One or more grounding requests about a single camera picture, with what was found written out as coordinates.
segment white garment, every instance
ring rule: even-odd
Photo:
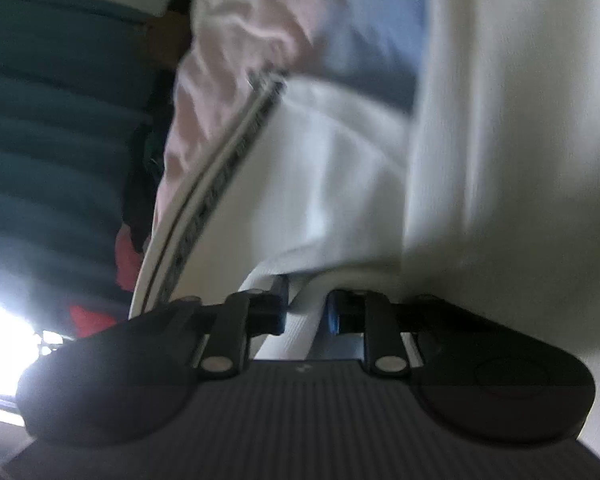
[[[581,438],[600,454],[600,0],[429,9],[414,124],[329,86],[292,84],[174,295],[216,301],[272,272],[382,262],[397,278],[380,281],[397,292],[436,294],[583,359],[598,391]],[[307,294],[315,303],[339,281]],[[308,349],[317,322],[298,319],[299,346],[267,341],[261,352]]]

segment teal fabric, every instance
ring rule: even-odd
[[[126,145],[155,70],[145,16],[98,0],[0,0],[0,304],[72,333],[79,304],[123,319],[114,242]]]

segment silver screw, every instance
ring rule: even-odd
[[[396,374],[407,367],[407,361],[397,355],[385,355],[376,359],[376,368],[381,372]]]
[[[214,374],[228,372],[233,367],[234,362],[231,361],[231,359],[229,359],[228,357],[223,356],[207,357],[202,361],[202,368],[207,372],[211,372]]]

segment red cloth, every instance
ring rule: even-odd
[[[116,236],[116,267],[118,268],[116,281],[123,290],[133,292],[136,288],[142,258],[142,254],[136,253],[131,243],[131,229],[128,225],[122,224]]]
[[[91,312],[79,305],[69,307],[69,312],[71,313],[71,319],[74,321],[78,337],[88,337],[117,323],[116,319],[109,314]]]

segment ribbed black surface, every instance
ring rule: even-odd
[[[205,383],[168,427],[134,444],[66,449],[37,442],[7,471],[19,479],[600,478],[575,441],[504,449],[466,441],[422,411],[408,387],[358,362],[254,362]]]

